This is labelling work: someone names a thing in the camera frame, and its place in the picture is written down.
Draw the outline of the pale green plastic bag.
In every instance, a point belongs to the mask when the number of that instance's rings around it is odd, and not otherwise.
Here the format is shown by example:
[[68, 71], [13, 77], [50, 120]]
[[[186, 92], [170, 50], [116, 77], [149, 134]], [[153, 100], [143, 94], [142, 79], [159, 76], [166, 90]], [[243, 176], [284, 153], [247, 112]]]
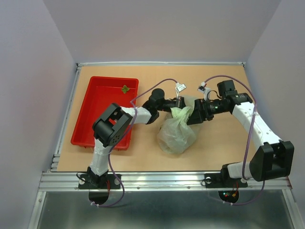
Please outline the pale green plastic bag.
[[182, 154], [194, 144], [202, 124], [188, 125], [187, 121], [194, 111], [195, 97], [186, 96], [184, 108], [174, 107], [166, 115], [157, 134], [157, 142], [161, 150], [167, 154]]

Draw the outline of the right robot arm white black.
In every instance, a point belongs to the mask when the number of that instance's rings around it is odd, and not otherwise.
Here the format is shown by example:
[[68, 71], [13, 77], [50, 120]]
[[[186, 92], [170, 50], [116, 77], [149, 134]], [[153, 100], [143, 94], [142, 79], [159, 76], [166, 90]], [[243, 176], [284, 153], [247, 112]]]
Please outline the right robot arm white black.
[[266, 124], [257, 112], [256, 104], [247, 93], [238, 93], [233, 80], [218, 83], [218, 99], [210, 99], [211, 89], [203, 82], [198, 90], [203, 99], [196, 99], [194, 111], [188, 125], [211, 121], [215, 115], [232, 114], [248, 133], [247, 142], [253, 141], [256, 153], [247, 162], [223, 165], [220, 172], [204, 179], [206, 185], [213, 187], [232, 187], [234, 183], [246, 186], [248, 179], [266, 181], [290, 175], [294, 145], [282, 140]]

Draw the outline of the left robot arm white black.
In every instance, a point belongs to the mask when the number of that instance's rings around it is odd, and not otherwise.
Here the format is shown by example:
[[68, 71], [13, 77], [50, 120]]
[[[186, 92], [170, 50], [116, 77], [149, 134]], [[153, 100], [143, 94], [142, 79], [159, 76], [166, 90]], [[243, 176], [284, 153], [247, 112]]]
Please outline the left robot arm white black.
[[134, 124], [151, 124], [159, 112], [170, 112], [172, 108], [184, 108], [185, 98], [178, 96], [165, 99], [162, 89], [154, 89], [149, 99], [140, 107], [134, 104], [131, 108], [121, 107], [112, 103], [94, 122], [94, 152], [93, 158], [84, 175], [79, 180], [101, 188], [106, 183], [109, 157], [114, 147], [131, 131]]

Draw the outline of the small green fake leaf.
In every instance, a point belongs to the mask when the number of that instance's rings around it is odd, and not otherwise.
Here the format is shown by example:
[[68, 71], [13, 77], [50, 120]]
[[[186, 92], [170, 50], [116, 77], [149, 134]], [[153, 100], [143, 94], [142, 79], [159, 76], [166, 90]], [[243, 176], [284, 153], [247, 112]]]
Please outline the small green fake leaf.
[[129, 87], [127, 87], [126, 85], [124, 85], [123, 87], [122, 87], [122, 89], [121, 89], [121, 91], [125, 94], [125, 93], [127, 93], [128, 91], [129, 91]]

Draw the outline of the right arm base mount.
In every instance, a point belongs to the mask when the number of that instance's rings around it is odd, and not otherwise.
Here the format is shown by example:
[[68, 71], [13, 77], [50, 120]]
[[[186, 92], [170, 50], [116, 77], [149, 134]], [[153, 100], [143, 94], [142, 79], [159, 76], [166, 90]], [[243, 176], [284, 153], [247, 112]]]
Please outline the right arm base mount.
[[240, 178], [230, 178], [220, 173], [206, 173], [201, 185], [206, 188], [246, 188], [247, 183], [241, 182]]

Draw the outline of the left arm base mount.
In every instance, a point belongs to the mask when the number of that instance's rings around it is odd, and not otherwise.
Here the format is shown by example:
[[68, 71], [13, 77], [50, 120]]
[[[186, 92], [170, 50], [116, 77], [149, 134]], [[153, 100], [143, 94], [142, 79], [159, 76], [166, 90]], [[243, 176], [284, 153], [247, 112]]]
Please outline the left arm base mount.
[[94, 181], [86, 173], [77, 173], [76, 177], [79, 180], [78, 189], [90, 190], [90, 189], [120, 189], [121, 184], [113, 174], [102, 175], [97, 181]]

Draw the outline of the aluminium rail frame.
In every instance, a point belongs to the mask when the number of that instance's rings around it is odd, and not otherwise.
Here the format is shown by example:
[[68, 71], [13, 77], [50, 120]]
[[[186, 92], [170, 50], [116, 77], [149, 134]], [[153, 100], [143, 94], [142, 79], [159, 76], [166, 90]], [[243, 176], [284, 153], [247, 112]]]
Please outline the aluminium rail frame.
[[92, 76], [163, 78], [191, 75], [194, 82], [218, 73], [248, 84], [241, 63], [200, 65], [79, 64], [61, 137], [50, 169], [41, 176], [31, 215], [31, 229], [302, 229], [303, 221], [287, 178], [265, 185], [250, 181], [241, 190], [242, 206], [220, 202], [214, 189], [201, 184], [205, 171], [123, 172], [125, 190], [111, 193], [115, 205], [92, 206], [77, 187], [74, 172], [60, 171], [68, 157], [68, 137], [80, 109], [77, 102]]

